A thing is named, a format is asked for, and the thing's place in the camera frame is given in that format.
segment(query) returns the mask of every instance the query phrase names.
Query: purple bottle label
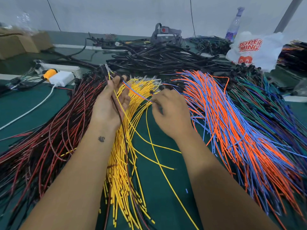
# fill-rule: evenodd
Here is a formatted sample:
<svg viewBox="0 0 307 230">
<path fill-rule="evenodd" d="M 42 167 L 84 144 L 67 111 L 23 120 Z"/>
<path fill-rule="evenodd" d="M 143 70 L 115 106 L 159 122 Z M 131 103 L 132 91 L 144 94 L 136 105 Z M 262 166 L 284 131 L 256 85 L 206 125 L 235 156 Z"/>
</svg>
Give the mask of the purple bottle label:
<svg viewBox="0 0 307 230">
<path fill-rule="evenodd" d="M 226 39 L 228 39 L 230 42 L 233 42 L 233 40 L 235 39 L 237 33 L 236 32 L 227 32 L 226 34 Z"/>
</svg>

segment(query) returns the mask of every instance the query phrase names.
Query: green table surface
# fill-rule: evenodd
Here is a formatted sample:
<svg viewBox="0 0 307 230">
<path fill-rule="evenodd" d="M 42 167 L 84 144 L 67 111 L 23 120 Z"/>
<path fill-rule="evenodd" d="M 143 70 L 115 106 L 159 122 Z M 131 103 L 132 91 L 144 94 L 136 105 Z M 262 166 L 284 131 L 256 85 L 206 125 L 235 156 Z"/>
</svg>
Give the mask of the green table surface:
<svg viewBox="0 0 307 230">
<path fill-rule="evenodd" d="M 57 51 L 65 54 L 71 54 L 76 52 L 77 50 L 57 49 Z M 77 55 L 77 58 L 89 60 L 93 53 L 94 52 L 91 50 L 85 50 L 82 54 Z M 94 54 L 94 56 L 92 57 L 92 62 L 96 64 L 104 63 L 105 60 L 110 57 L 110 54 L 104 54 L 103 51 L 100 51 Z M 30 62 L 34 58 L 49 59 L 54 58 L 54 56 L 44 54 L 19 55 L 9 60 L 0 62 L 0 73 L 22 74 L 30 68 Z M 50 90 L 51 87 L 49 85 L 42 84 L 33 88 L 32 90 L 24 92 L 12 92 L 0 98 L 0 126 L 5 125 L 9 121 L 15 119 L 16 117 L 20 116 L 21 114 L 36 106 L 49 94 Z M 6 129 L 0 131 L 0 139 L 24 132 L 33 127 L 45 123 L 65 105 L 68 99 L 69 98 L 65 90 L 55 89 L 52 96 L 38 109 L 34 110 L 24 118 L 13 123 Z M 307 124 L 304 115 L 304 113 L 306 113 L 307 111 L 307 106 L 301 103 L 289 103 L 289 105 L 292 107 L 292 110 L 301 119 L 301 121 L 305 121 L 305 124 Z M 148 110 L 148 122 L 153 143 L 173 149 L 178 149 L 175 142 L 167 135 L 165 135 L 155 123 L 152 116 L 151 107 Z M 148 131 L 146 128 L 145 114 L 142 115 L 140 119 L 140 122 L 137 126 L 137 131 L 144 137 L 144 139 L 149 140 Z M 0 152 L 5 151 L 8 146 L 13 142 L 14 139 L 0 142 Z M 141 153 L 155 160 L 151 145 L 141 140 L 137 135 L 135 135 L 133 138 L 133 145 Z M 164 169 L 165 174 L 167 175 L 175 192 L 177 193 L 178 197 L 182 201 L 183 205 L 185 206 L 186 210 L 188 211 L 196 225 L 200 229 L 202 229 L 201 221 L 198 215 L 197 207 L 195 204 L 193 192 L 191 189 L 190 181 L 182 155 L 158 147 L 156 147 L 155 150 L 161 164 L 176 168 L 176 170 Z M 188 216 L 179 204 L 177 198 L 173 194 L 159 166 L 141 156 L 138 157 L 136 166 L 138 168 L 148 213 L 156 222 L 155 225 L 151 224 L 151 229 L 194 229 L 193 224 L 191 223 Z M 17 199 L 18 195 L 12 201 L 9 207 L 10 210 L 13 208 Z M 299 203 L 301 203 L 301 206 L 304 211 L 306 209 L 306 206 L 303 205 L 300 199 L 298 199 L 298 201 Z M 282 220 L 286 228 L 288 230 L 306 229 L 306 225 L 301 220 L 301 218 L 298 217 L 291 208 L 289 208 L 289 205 L 287 203 L 285 203 L 285 205 L 287 207 L 288 214 L 287 216 L 281 216 L 280 219 Z M 102 213 L 98 215 L 96 229 L 103 228 L 102 225 L 104 223 L 105 218 L 105 212 L 103 211 L 105 209 L 104 198 L 101 202 L 101 209 Z M 5 228 L 9 216 L 10 211 L 7 211 L 0 220 L 0 229 Z M 277 223 L 276 219 L 272 214 L 270 214 L 270 217 L 275 223 Z M 112 215 L 109 216 L 107 228 L 113 229 Z M 120 212 L 118 213 L 117 229 L 129 229 L 127 222 L 125 221 L 124 217 Z"/>
</svg>

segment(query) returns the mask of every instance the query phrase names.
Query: wrist tattoo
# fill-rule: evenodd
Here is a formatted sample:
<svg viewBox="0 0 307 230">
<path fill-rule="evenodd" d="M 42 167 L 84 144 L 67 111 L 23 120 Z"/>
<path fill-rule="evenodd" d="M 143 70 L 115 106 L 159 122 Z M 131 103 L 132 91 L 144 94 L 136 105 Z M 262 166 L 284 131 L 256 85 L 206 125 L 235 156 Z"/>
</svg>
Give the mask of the wrist tattoo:
<svg viewBox="0 0 307 230">
<path fill-rule="evenodd" d="M 99 136 L 99 137 L 98 137 L 98 140 L 99 140 L 100 142 L 102 142 L 102 143 L 103 143 L 103 142 L 104 142 L 104 137 Z"/>
</svg>

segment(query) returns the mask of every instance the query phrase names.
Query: water bottle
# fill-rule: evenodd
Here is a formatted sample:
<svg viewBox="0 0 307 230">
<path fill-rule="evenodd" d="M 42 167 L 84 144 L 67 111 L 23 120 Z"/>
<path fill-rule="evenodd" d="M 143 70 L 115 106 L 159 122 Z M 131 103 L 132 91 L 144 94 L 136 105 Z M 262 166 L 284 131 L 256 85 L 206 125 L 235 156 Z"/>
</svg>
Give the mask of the water bottle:
<svg viewBox="0 0 307 230">
<path fill-rule="evenodd" d="M 240 26 L 240 17 L 242 15 L 242 12 L 244 11 L 244 7 L 239 7 L 238 8 L 238 13 L 236 15 L 236 17 L 233 19 L 232 23 L 230 24 L 227 34 L 226 34 L 226 39 L 228 39 L 230 42 L 233 42 L 233 40 L 235 39 L 238 30 L 239 30 L 239 26 Z"/>
</svg>

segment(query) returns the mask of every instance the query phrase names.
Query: white power adapter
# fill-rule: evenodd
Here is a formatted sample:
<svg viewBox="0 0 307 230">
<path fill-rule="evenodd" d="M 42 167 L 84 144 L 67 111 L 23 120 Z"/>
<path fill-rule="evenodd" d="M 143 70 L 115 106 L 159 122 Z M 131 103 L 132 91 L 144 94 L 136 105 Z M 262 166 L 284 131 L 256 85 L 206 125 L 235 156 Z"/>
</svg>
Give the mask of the white power adapter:
<svg viewBox="0 0 307 230">
<path fill-rule="evenodd" d="M 75 76 L 72 72 L 59 71 L 58 73 L 54 74 L 52 77 L 49 78 L 49 82 L 52 85 L 64 87 L 69 82 L 73 81 L 74 79 L 75 79 Z"/>
</svg>

